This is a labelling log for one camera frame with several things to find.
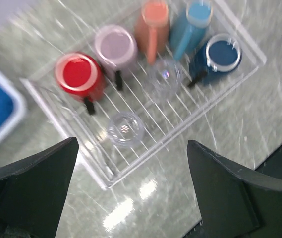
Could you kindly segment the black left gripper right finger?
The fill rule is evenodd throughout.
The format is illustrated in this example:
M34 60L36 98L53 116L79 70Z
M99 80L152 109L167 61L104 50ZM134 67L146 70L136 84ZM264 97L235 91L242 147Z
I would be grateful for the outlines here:
M282 179L249 169L189 140L187 157L210 238L282 238Z

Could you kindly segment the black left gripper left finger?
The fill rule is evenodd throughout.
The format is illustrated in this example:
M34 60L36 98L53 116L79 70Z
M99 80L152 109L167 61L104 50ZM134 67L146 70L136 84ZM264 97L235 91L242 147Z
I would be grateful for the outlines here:
M0 235L11 226L37 238L55 237L78 150L70 137L0 167Z

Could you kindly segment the clear glass cup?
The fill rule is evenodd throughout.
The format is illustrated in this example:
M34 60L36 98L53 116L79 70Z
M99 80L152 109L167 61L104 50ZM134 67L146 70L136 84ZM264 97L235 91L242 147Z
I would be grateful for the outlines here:
M147 70L144 90L156 104L174 97L184 80L181 64L173 59L158 59Z
M139 144L145 133L141 118L133 112L118 112L110 118L107 137L117 147Z

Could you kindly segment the red mug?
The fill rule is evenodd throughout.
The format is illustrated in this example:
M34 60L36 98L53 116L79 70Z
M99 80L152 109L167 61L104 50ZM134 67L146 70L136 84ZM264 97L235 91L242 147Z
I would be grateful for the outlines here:
M84 52L70 52L60 57L54 67L57 84L82 102L88 114L96 113L94 103L102 99L106 86L100 65Z

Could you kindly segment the white wire dish rack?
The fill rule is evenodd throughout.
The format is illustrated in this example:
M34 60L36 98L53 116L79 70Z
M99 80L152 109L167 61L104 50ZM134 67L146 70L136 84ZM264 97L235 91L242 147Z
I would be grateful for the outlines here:
M127 177L266 63L266 55L227 3L215 0L212 4L214 15L206 35L230 34L229 42L242 50L241 63L220 82L207 86L197 84L189 89L186 86L190 80L189 57L185 56L181 60L185 80L180 91L163 105L155 103L144 91L147 64L141 55L123 92L118 92L111 81L107 82L103 99L95 105L94 116L88 115L82 103L57 85L53 64L22 80L60 135L78 139L78 162L86 167L101 189L111 188ZM120 111L136 113L145 126L144 139L129 148L113 145L107 138L109 120Z

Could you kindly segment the dark blue mug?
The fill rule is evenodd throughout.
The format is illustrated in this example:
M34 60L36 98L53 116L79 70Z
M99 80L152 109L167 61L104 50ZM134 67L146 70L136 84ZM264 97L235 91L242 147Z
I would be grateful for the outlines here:
M187 87L193 88L197 83L212 85L235 71L241 60L238 40L228 33L216 34L191 58L188 65L191 82Z

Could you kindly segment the purple mug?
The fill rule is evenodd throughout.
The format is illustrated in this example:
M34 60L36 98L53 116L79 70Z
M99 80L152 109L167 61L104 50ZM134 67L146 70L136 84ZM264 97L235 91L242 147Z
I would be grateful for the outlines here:
M123 81L136 68L138 48L132 34L119 25L101 27L94 38L94 48L105 76L123 90Z

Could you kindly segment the light blue mug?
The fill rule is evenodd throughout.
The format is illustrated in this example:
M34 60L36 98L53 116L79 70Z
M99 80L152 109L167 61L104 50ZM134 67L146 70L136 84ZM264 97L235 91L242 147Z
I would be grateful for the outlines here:
M176 61L191 54L205 36L213 16L208 0L193 0L178 15L169 33L169 46Z

